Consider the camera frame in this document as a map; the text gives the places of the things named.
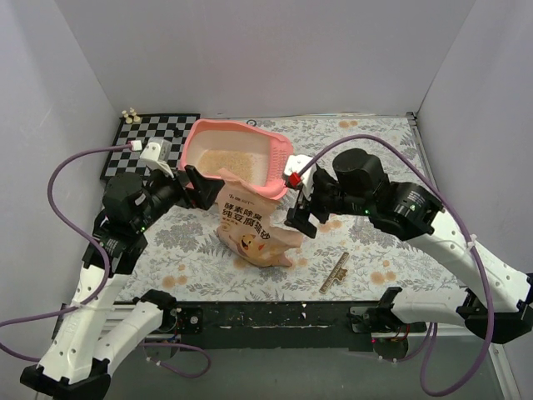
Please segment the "orange cat litter bag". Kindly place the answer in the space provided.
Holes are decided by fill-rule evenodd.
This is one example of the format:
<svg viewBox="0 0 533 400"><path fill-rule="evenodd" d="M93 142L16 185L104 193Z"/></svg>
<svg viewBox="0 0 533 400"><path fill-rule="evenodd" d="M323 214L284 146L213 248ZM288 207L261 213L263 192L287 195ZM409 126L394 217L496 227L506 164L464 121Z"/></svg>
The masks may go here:
<svg viewBox="0 0 533 400"><path fill-rule="evenodd" d="M217 236L236 255L260 267L290 267L286 251L299 248L303 235L271 224L277 201L263 197L252 185L226 169L217 195L220 224Z"/></svg>

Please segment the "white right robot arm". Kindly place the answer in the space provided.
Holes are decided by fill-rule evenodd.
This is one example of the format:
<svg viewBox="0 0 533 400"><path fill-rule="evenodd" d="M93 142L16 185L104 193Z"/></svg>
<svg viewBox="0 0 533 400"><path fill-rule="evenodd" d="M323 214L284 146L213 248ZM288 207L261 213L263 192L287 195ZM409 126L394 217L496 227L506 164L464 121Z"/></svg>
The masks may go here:
<svg viewBox="0 0 533 400"><path fill-rule="evenodd" d="M309 238L310 217L325 223L332 214L368 218L371 225L421 250L452 273L465 288L423 297L389 287L377 305L352 320L362 331L395 331L411 323L444 323L484 338L494 319L491 341L505 344L532 330L532 276L517 271L480 243L466 240L449 208L421 185L389 179L381 160L362 149L338 154L335 176L318 166L297 174L308 156L291 156L284 175L298 189L285 224Z"/></svg>

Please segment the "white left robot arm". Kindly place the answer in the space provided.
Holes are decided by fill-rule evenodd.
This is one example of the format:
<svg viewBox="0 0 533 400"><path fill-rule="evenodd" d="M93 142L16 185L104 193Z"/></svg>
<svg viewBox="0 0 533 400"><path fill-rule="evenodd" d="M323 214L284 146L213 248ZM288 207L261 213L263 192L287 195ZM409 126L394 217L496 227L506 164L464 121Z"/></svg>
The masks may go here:
<svg viewBox="0 0 533 400"><path fill-rule="evenodd" d="M155 170L147 178L134 172L110 178L71 304L51 347L22 371L21 384L54 399L102 399L117 367L146 336L178 332L177 300L155 289L135 298L109 332L103 328L147 247L146 230L174 206L209 209L223 185L192 166L175 177Z"/></svg>

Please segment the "beige litter in box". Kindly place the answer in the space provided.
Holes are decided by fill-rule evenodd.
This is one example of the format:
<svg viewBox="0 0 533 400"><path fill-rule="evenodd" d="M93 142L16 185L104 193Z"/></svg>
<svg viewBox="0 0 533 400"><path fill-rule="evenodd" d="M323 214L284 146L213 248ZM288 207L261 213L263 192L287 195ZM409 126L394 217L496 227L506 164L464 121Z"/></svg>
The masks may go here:
<svg viewBox="0 0 533 400"><path fill-rule="evenodd" d="M244 152L207 150L196 168L204 176L218 176L219 170L224 168L247 182L252 180L252 157Z"/></svg>

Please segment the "pink cat litter box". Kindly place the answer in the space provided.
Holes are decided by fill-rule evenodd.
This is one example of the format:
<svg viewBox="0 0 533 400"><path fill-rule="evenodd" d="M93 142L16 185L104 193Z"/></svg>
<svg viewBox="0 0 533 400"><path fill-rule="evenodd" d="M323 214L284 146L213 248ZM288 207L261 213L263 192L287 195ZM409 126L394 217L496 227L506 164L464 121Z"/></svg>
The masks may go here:
<svg viewBox="0 0 533 400"><path fill-rule="evenodd" d="M193 166L206 178L219 178L224 168L263 197L279 200L287 192L282 174L292 154L291 141L280 133L244 122L200 119L187 136L178 168Z"/></svg>

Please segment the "brown bag sealing clip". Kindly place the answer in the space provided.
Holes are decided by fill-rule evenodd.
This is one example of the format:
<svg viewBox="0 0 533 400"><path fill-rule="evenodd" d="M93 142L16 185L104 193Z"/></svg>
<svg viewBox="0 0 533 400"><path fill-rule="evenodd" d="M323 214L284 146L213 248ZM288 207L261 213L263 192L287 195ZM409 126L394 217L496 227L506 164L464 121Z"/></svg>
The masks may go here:
<svg viewBox="0 0 533 400"><path fill-rule="evenodd" d="M332 284L337 282L342 282L346 275L347 275L347 269L345 268L346 262L349 259L350 254L348 252L344 252L339 260L337 261L334 268L331 270L330 274L328 275L327 279L324 281L324 283L321 285L319 289L319 293L325 294L328 292Z"/></svg>

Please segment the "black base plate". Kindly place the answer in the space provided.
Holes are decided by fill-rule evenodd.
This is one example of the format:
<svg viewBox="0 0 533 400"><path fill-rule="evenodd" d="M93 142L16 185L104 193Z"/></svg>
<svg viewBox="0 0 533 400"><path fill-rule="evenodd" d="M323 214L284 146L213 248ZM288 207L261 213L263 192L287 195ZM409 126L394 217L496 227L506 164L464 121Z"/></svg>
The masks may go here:
<svg viewBox="0 0 533 400"><path fill-rule="evenodd" d="M363 316L377 301L180 302L157 332L206 350L373 349L385 332Z"/></svg>

